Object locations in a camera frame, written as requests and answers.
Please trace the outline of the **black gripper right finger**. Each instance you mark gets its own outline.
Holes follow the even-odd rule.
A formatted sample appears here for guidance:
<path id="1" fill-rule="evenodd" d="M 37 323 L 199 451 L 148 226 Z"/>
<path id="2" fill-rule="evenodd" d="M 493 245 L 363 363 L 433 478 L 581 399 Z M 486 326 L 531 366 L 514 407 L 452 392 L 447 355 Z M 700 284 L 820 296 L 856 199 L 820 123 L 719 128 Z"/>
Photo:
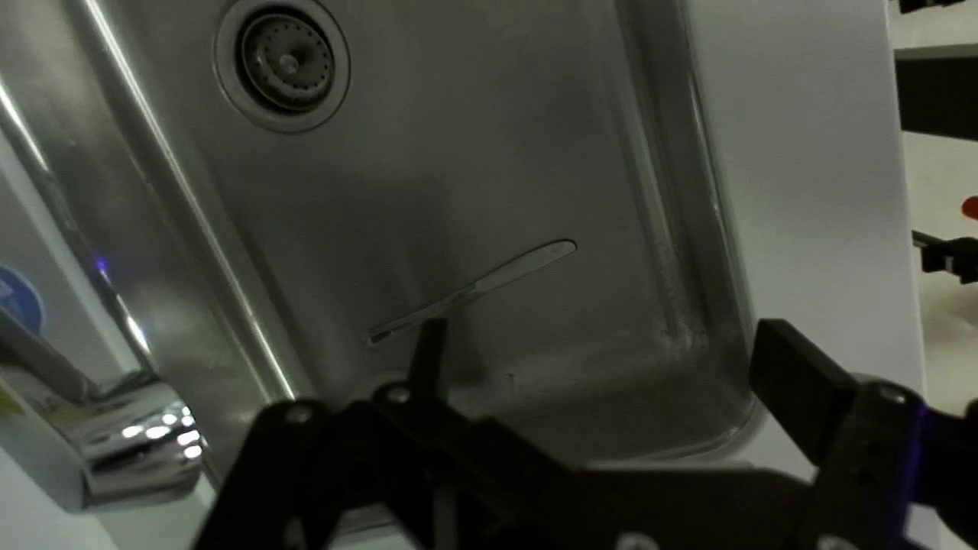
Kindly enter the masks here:
<path id="1" fill-rule="evenodd" d="M 813 464 L 831 450 L 859 383 L 794 323 L 760 319 L 754 326 L 749 387 Z"/>

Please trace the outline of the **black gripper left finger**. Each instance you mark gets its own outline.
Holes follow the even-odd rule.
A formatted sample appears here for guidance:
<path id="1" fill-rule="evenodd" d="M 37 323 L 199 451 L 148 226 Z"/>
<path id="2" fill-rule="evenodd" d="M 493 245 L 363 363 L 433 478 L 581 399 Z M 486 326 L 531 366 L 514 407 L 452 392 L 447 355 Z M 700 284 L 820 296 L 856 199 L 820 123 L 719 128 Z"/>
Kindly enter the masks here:
<path id="1" fill-rule="evenodd" d="M 432 319 L 420 331 L 416 355 L 410 363 L 410 387 L 423 396 L 441 392 L 441 363 L 447 349 L 448 320 Z"/>

